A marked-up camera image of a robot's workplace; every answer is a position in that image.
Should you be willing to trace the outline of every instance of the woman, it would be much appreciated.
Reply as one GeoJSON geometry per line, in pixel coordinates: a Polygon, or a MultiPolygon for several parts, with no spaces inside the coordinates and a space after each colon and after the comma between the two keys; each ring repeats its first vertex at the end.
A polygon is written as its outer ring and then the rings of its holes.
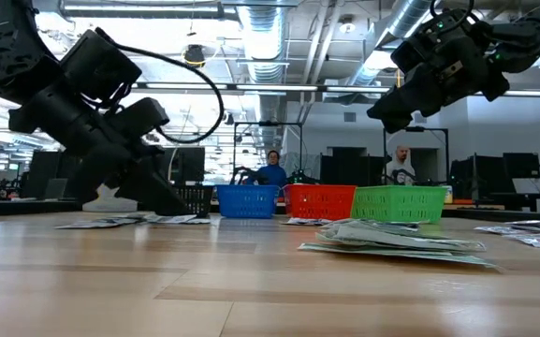
{"type": "Polygon", "coordinates": [[[271,150],[268,152],[268,165],[260,168],[257,172],[266,178],[267,181],[264,184],[277,185],[281,188],[286,185],[286,171],[280,167],[280,154],[277,151],[271,150]]]}

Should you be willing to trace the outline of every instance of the wooden table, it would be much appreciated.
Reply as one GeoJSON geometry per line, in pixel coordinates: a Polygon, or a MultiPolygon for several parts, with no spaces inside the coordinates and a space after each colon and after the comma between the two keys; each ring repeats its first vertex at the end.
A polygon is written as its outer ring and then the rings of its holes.
{"type": "Polygon", "coordinates": [[[316,228],[276,221],[53,229],[100,216],[0,217],[0,336],[540,337],[540,249],[486,223],[440,229],[504,273],[299,252],[316,228]]]}

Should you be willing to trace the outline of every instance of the black basket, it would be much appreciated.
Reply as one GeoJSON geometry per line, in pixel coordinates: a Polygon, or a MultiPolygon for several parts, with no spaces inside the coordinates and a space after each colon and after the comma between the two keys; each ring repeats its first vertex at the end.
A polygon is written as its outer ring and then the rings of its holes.
{"type": "Polygon", "coordinates": [[[191,214],[206,217],[212,205],[213,186],[174,186],[191,214]]]}

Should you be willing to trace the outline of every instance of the plastic basket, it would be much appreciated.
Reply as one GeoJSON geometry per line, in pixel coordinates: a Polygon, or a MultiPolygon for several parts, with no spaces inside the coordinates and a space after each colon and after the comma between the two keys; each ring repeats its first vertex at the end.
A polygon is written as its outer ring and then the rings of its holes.
{"type": "Polygon", "coordinates": [[[356,186],[290,184],[285,187],[286,212],[305,219],[346,219],[356,186]]]}
{"type": "Polygon", "coordinates": [[[174,186],[191,214],[206,217],[212,205],[213,186],[174,186]]]}
{"type": "Polygon", "coordinates": [[[270,219],[280,188],[274,185],[217,185],[220,214],[228,218],[270,219]]]}
{"type": "Polygon", "coordinates": [[[355,192],[351,217],[379,221],[437,223],[445,206],[445,187],[375,186],[355,192]]]}

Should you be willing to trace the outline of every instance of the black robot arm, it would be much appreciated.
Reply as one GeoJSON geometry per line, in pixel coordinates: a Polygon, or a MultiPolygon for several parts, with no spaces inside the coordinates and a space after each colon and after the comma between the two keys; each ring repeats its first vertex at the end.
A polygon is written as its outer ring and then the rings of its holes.
{"type": "Polygon", "coordinates": [[[0,97],[21,105],[9,112],[9,129],[39,128],[82,158],[67,184],[80,202],[104,183],[157,213],[187,212],[160,167],[164,150],[141,139],[169,122],[164,109],[148,97],[120,106],[140,69],[99,29],[58,61],[37,34],[36,14],[31,0],[0,1],[0,97]]]}
{"type": "Polygon", "coordinates": [[[540,7],[504,24],[481,22],[464,9],[444,10],[392,52],[404,85],[380,98],[368,116],[392,133],[409,125],[417,110],[428,117],[477,92],[492,101],[509,89],[503,72],[522,72],[539,57],[540,7]]]}

